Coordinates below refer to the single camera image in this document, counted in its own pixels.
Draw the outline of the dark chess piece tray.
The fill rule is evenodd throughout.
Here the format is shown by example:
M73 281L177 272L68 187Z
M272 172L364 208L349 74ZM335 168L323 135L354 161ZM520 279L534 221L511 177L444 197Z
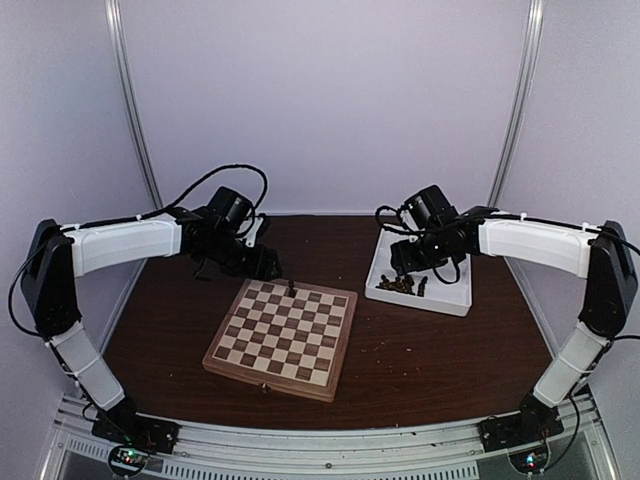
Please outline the dark chess piece tray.
M427 277L427 276L424 276L424 277L420 280L420 282L419 282L419 284L418 284L417 295L418 295L419 297L424 297L424 296L425 296L425 291L426 291L427 283L428 283L428 277Z

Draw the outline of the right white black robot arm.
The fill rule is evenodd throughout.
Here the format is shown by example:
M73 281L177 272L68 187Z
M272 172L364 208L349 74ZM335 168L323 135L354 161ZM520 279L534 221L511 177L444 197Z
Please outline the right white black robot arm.
M391 246L391 266L399 276L484 255L524 260L585 280L577 326L513 419L519 440L535 440L550 426L555 407L624 329L639 287L632 260L638 247L616 221L573 225L488 206L460 213L436 185L414 194L401 208L416 226L399 229L402 238Z

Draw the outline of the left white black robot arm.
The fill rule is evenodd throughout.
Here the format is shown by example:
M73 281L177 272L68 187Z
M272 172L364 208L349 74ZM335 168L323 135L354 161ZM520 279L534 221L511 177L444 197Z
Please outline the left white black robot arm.
M76 279L114 265L177 255L212 261L232 277L278 279L277 252L257 242L268 225L249 199L221 187L194 211L175 205L156 216L70 226L49 219L37 226L16 277L34 320L31 333L49 344L121 443L137 442L144 424L81 323Z

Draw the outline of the left circuit board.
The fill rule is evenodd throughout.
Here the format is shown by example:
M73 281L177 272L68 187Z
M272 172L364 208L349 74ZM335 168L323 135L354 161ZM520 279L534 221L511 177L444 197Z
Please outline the left circuit board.
M131 446L118 445L113 447L107 457L107 465L116 475L126 477L135 476L142 472L150 458L148 452Z

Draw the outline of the circuit board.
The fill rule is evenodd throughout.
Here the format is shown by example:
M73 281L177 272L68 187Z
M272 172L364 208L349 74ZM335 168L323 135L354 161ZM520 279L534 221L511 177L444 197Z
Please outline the circuit board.
M135 476L142 472L150 458L148 452L131 446L118 445L113 447L107 457L107 465L116 475L126 477Z
M549 460L550 453L544 448L526 449L509 454L509 461L513 469L524 475L533 475L544 470Z

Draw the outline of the right circuit board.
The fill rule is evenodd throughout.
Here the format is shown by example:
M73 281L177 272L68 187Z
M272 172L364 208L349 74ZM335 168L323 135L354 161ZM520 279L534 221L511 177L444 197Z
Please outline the right circuit board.
M544 470L549 460L550 453L544 448L526 449L509 454L509 461L513 469L524 475L533 475Z

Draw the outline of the white plastic tray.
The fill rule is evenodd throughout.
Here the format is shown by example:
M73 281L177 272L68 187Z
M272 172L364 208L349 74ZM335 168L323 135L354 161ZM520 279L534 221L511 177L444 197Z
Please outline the white plastic tray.
M455 284L448 285L442 283L431 270L425 270L410 274L415 281L414 295L401 294L376 288L376 285L379 283L382 275L386 275L390 279L394 279L396 277L396 272L392 269L390 264L390 246L399 240L401 240L401 236L398 234L384 230L379 233L376 249L365 281L365 297L371 300L419 310L459 317L466 316L472 306L473 298L472 263L469 255L466 256L466 259L463 262L459 263L460 279ZM424 276L428 277L425 296L419 297L417 295L418 284Z

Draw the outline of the wooden chessboard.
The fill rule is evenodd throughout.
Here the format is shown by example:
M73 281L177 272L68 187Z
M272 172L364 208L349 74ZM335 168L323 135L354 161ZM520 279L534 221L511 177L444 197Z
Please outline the wooden chessboard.
M288 281L246 280L202 360L203 368L267 391L330 403L358 294Z

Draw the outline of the aluminium front rail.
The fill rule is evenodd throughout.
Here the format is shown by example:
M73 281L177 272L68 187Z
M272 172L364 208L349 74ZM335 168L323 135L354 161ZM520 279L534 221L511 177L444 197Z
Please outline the aluminium front rail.
M142 479L526 479L528 452L548 449L545 479L620 476L594 400L560 408L565 430L540 443L488 451L478 420L343 431L268 430L181 421L174 450Z

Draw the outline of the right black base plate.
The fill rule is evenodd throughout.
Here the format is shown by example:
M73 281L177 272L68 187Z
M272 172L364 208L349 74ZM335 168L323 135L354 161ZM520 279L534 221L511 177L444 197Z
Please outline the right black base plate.
M540 421L531 412L488 417L478 423L478 432L485 452L510 449L541 442L565 430L558 414Z

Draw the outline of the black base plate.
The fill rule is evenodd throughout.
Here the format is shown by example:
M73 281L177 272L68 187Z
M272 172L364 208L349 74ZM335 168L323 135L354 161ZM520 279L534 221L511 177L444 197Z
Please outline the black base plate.
M99 413L93 436L149 453L171 454L180 427L177 423L138 414Z
M541 442L565 430L558 414L540 421L531 412L488 417L478 423L478 432L485 452L510 449Z

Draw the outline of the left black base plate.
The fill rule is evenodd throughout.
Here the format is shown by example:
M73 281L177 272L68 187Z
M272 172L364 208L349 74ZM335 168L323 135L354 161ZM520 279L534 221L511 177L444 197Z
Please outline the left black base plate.
M180 427L177 423L138 414L99 413L93 436L149 453L171 454Z

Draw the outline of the right aluminium corner post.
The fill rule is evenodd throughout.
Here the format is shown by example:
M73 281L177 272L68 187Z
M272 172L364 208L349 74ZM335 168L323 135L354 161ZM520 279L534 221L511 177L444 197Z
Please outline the right aluminium corner post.
M529 2L521 60L511 112L488 198L488 205L491 207L497 207L500 203L507 183L509 170L514 159L517 142L524 121L527 99L538 62L545 6L546 2L544 0L531 0Z

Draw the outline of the aluminium corner post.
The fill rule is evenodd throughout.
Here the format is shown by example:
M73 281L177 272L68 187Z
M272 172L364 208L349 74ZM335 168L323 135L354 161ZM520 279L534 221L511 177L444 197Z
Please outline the aluminium corner post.
M517 142L524 121L527 99L538 62L545 6L546 2L544 0L531 0L529 2L521 60L511 112L488 198L488 205L491 207L497 207L500 203L507 183L509 170L514 159Z
M134 151L141 170L143 184L149 194L152 205L155 209L159 209L163 206L163 200L149 156L148 145L135 95L122 22L121 2L117 0L106 0L105 11Z

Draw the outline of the left aluminium corner post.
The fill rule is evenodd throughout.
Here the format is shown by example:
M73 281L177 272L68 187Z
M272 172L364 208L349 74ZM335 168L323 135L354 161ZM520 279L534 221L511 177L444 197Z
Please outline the left aluminium corner post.
M148 145L135 95L122 22L121 2L117 0L106 0L105 11L134 151L141 170L143 184L149 194L152 205L155 209L159 209L163 206L163 200L149 156Z

